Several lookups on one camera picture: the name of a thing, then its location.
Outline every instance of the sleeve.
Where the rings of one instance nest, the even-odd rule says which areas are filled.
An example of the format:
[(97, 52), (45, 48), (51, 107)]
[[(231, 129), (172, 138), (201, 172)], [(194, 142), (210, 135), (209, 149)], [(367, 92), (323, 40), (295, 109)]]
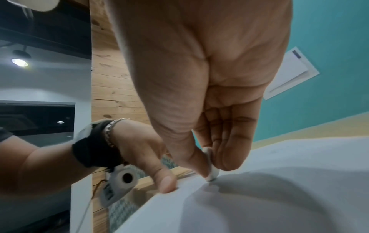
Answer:
[(7, 131), (6, 129), (4, 129), (3, 127), (0, 127), (0, 143), (2, 141), (4, 141), (5, 139), (8, 139), (12, 136), (13, 134), (9, 131)]

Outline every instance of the black wrist strap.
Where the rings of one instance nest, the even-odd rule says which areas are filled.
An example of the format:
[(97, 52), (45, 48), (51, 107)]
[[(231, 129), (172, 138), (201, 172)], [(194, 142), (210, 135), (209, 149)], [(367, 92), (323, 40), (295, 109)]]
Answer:
[(92, 123), (86, 127), (80, 134), (89, 135), (72, 145), (74, 156), (85, 167), (107, 167), (113, 168), (123, 163), (123, 158), (119, 150), (108, 146), (103, 136), (104, 128), (111, 120)]

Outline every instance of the teal wall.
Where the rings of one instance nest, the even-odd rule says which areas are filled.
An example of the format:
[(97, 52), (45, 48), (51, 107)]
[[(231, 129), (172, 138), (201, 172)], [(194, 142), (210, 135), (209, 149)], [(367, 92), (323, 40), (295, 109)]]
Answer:
[(254, 141), (369, 111), (369, 0), (294, 0), (288, 50), (320, 75), (262, 103)]

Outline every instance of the wooden wall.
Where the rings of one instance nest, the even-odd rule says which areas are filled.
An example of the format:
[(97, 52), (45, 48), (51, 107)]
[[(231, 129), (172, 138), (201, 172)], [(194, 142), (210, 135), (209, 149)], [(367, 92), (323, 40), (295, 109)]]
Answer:
[[(124, 58), (108, 21), (103, 0), (90, 0), (92, 33), (92, 121), (130, 118), (149, 124)], [(105, 179), (103, 169), (93, 174), (93, 190)], [(93, 231), (108, 233), (108, 210), (93, 201)]]

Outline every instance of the silver bracelet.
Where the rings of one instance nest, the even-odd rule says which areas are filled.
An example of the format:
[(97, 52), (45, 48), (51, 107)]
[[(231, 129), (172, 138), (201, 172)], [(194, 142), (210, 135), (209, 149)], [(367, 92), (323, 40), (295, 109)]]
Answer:
[(108, 146), (110, 146), (111, 148), (114, 148), (115, 145), (110, 141), (110, 134), (111, 134), (111, 130), (113, 129), (114, 125), (118, 122), (120, 122), (121, 120), (127, 120), (127, 118), (120, 118), (120, 119), (115, 119), (112, 122), (110, 122), (104, 129), (104, 138), (106, 143), (108, 144)]

